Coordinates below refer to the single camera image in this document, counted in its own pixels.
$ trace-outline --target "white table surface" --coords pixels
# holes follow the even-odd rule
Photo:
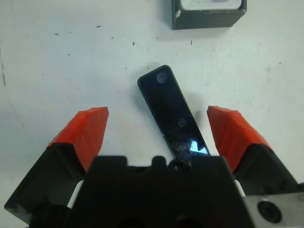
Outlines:
[[[0,1],[0,205],[79,110],[109,107],[100,154],[169,162],[137,88],[164,64],[212,154],[208,105],[237,109],[304,181],[303,9],[303,0],[249,0],[232,28],[173,31],[170,0]],[[0,210],[1,228],[24,226]]]

